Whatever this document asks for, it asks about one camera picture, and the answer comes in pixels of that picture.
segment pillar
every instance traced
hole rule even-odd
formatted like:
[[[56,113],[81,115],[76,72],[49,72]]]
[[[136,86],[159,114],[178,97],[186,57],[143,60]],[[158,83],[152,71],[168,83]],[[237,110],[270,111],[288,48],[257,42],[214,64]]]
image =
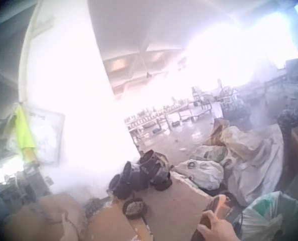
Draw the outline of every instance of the pillar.
[[[116,106],[87,0],[40,4],[22,51],[19,94],[29,105],[65,115],[59,162],[40,171],[54,182],[53,193],[69,192],[80,202],[103,198],[111,178],[139,154]]]

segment concrete floor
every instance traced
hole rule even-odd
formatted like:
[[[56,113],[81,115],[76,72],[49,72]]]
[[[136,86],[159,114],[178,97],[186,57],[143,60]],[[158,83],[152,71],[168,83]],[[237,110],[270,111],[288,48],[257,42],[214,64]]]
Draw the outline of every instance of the concrete floor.
[[[140,149],[144,152],[153,149],[167,156],[171,164],[177,165],[186,161],[193,151],[210,136],[214,125],[214,118],[223,117],[220,103],[212,103],[212,113],[206,113],[197,121],[181,122],[181,125],[169,130],[166,123],[162,123],[163,130],[157,134],[152,134],[156,127],[146,129],[142,141],[139,143]],[[238,126],[242,131],[271,125],[274,119],[268,117],[268,110],[265,101],[261,100],[258,104],[251,106],[251,116],[249,120],[241,119],[231,122],[232,126]],[[200,107],[192,109],[192,113],[200,113]],[[181,116],[189,116],[189,111],[181,112]],[[169,116],[170,120],[179,120],[177,113]]]
[[[193,113],[200,113],[200,107],[192,109]],[[189,115],[189,111],[181,112],[181,116]],[[167,156],[171,164],[177,165],[187,160],[194,149],[210,136],[214,125],[214,118],[222,117],[222,110],[219,103],[213,103],[212,113],[206,113],[197,121],[181,122],[181,125],[171,130],[166,123],[162,124],[163,130],[160,133],[152,135],[152,129],[147,129],[142,142],[139,144],[140,149],[148,151],[153,149]],[[179,120],[177,113],[171,114],[169,119]]]

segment yellow cloth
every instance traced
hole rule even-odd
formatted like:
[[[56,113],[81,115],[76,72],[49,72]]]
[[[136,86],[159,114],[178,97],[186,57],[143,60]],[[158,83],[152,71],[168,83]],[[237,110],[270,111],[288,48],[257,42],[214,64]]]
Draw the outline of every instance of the yellow cloth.
[[[31,148],[33,149],[36,147],[36,145],[34,143],[27,119],[25,117],[25,113],[21,105],[18,106],[15,115],[15,129],[17,134],[18,146],[23,154],[26,156],[26,158],[28,158],[29,161],[32,161],[32,158],[28,157],[24,150]]]

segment hand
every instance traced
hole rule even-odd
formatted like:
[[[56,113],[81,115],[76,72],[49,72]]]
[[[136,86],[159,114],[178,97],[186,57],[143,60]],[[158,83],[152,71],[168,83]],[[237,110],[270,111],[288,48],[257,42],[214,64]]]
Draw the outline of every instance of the hand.
[[[219,219],[211,210],[204,212],[203,216],[209,218],[211,229],[199,224],[197,230],[206,241],[239,241],[233,226],[229,222]]]

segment finger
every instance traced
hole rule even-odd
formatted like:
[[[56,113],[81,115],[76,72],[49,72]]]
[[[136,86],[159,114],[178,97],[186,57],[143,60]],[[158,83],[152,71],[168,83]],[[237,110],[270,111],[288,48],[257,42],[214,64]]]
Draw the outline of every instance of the finger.
[[[211,230],[202,224],[199,224],[197,226],[197,230],[204,236],[204,238],[206,238],[211,233]]]
[[[208,217],[211,224],[216,223],[218,221],[218,217],[214,214],[212,210],[203,212],[202,216]]]

